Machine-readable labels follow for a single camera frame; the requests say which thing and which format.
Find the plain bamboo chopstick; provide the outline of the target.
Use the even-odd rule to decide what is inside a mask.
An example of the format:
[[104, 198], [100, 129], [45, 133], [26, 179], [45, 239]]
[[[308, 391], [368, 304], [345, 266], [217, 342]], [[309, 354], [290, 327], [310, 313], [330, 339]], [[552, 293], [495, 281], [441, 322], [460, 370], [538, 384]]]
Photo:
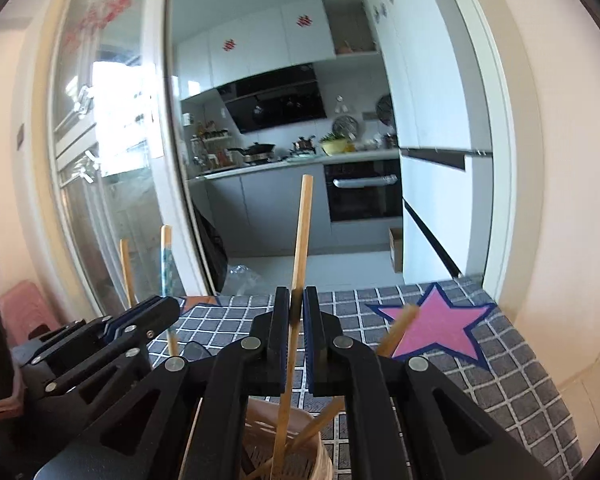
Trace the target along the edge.
[[[300, 408], [291, 408], [287, 428], [285, 461], [281, 479], [331, 479], [334, 465], [322, 439], [325, 429], [344, 410], [344, 399], [337, 396], [316, 416]], [[241, 479], [268, 479], [277, 429], [278, 405], [258, 399], [247, 404], [245, 432], [242, 437], [244, 457]]]
[[129, 308], [132, 308], [135, 306], [135, 292], [133, 285], [133, 272], [129, 251], [129, 241], [126, 238], [122, 238], [120, 240], [119, 250], [122, 264], [123, 285], [126, 302], [128, 303]]
[[419, 316], [419, 307], [408, 304], [399, 310], [396, 318], [393, 320], [388, 333], [376, 348], [376, 354], [383, 358], [390, 358], [393, 352], [396, 351], [405, 332], [411, 327], [416, 318]]

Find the blue patterned bamboo chopstick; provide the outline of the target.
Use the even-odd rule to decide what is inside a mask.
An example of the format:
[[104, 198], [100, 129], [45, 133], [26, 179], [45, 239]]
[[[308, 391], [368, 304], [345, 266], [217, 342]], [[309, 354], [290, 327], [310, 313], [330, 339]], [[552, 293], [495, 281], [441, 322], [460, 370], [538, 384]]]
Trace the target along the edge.
[[[160, 230], [160, 255], [161, 255], [161, 295], [172, 296], [173, 294], [173, 256], [172, 256], [172, 228], [164, 224]], [[166, 341], [168, 342], [169, 356], [178, 355], [178, 336], [175, 328], [170, 325], [166, 330]]]

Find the long bamboo chopstick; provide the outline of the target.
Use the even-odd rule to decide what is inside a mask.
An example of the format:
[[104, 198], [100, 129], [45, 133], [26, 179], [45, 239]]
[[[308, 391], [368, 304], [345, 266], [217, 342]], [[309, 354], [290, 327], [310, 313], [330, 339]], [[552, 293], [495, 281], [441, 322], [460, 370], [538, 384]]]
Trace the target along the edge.
[[306, 263], [308, 262], [309, 238], [311, 226], [313, 196], [313, 177], [304, 174], [301, 181], [300, 204], [296, 247], [294, 248], [294, 270], [292, 270], [291, 298], [289, 311], [288, 356], [286, 365], [285, 391], [280, 396], [276, 436], [273, 448], [271, 479], [282, 478], [284, 468], [285, 445], [289, 424], [294, 366], [296, 365], [298, 337], [300, 332], [300, 313], [304, 284], [306, 284]]

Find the pink plastic stool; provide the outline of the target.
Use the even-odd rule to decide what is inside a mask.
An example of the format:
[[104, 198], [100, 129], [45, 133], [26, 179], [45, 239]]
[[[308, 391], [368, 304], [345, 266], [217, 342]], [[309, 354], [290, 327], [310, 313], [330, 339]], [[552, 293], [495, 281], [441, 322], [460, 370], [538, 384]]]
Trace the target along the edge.
[[2, 321], [11, 347], [60, 327], [38, 286], [22, 281], [0, 297]]

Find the grey checkered tablecloth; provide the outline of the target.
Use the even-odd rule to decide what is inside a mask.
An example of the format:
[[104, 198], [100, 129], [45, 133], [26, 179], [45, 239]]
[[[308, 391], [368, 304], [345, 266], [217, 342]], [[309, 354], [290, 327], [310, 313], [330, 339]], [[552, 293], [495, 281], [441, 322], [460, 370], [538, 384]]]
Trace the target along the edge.
[[[343, 333], [373, 347], [388, 322], [373, 308], [417, 304], [426, 285], [398, 285], [332, 292], [322, 289], [322, 311], [339, 318]], [[216, 296], [186, 308], [175, 322], [178, 343], [201, 344], [216, 353], [248, 335], [252, 320], [273, 307], [269, 294]], [[471, 330], [484, 356], [480, 367], [432, 349], [424, 357], [521, 443], [554, 479], [572, 479], [584, 459], [576, 426], [550, 375], [501, 310]]]

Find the glass sliding door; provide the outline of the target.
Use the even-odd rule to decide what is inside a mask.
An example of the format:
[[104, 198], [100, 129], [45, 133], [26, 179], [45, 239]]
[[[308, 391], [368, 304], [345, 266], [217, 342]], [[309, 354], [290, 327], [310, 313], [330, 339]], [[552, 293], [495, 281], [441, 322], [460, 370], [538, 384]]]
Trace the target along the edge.
[[172, 228], [174, 294], [212, 289], [185, 185], [170, 0], [50, 0], [36, 22], [26, 119], [30, 242], [41, 281], [73, 318], [161, 289], [160, 230]]

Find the cardboard box on floor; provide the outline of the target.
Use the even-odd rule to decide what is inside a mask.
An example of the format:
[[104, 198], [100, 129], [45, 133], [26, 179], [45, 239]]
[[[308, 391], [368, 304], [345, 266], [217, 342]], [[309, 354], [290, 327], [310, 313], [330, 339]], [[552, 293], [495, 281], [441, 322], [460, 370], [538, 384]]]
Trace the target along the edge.
[[403, 230], [401, 228], [389, 229], [389, 252], [394, 272], [403, 271]]

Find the black wok on stove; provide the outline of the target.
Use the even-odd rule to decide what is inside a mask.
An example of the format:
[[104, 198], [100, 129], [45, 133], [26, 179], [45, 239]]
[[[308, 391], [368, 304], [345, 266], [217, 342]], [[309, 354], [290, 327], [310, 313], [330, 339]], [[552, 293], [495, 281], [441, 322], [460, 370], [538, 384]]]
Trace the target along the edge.
[[247, 165], [259, 165], [270, 162], [274, 157], [274, 144], [253, 143], [248, 148], [229, 148], [230, 152], [242, 156], [242, 161]]

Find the steel pot on stove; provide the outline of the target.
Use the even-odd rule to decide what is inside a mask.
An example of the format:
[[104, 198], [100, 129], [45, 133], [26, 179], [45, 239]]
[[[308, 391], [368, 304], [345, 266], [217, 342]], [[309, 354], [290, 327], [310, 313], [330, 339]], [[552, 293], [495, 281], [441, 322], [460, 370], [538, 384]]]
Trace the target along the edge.
[[313, 145], [313, 140], [315, 136], [309, 136], [305, 138], [304, 136], [299, 136], [297, 140], [292, 142], [292, 150], [299, 153], [316, 153], [315, 146]]

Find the black built-in oven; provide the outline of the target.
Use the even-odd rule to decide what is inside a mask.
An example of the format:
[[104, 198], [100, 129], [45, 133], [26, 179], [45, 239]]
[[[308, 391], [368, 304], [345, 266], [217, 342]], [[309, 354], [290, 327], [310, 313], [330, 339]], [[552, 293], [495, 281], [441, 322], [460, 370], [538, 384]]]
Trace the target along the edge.
[[397, 159], [324, 166], [331, 222], [400, 217], [401, 171]]

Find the yellow bowl with greens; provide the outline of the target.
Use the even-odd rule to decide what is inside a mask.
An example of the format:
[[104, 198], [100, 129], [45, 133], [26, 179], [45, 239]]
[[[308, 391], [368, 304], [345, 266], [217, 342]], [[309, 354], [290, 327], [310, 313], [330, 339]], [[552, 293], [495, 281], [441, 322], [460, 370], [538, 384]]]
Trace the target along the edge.
[[329, 133], [321, 138], [320, 145], [328, 156], [354, 152], [353, 143], [343, 134]]

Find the black range hood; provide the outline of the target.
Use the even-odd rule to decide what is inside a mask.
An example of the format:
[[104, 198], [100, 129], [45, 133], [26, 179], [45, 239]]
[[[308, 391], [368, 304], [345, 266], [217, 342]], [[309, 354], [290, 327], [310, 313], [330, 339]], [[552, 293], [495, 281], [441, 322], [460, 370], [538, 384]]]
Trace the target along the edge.
[[216, 91], [240, 133], [327, 117], [312, 63], [238, 79]]

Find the white refrigerator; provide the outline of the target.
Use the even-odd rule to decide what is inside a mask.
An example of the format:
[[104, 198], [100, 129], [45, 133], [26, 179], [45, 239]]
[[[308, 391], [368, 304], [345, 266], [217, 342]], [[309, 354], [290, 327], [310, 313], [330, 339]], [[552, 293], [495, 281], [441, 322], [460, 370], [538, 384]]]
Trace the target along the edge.
[[403, 279], [480, 276], [493, 202], [491, 125], [456, 0], [365, 0], [398, 136]]

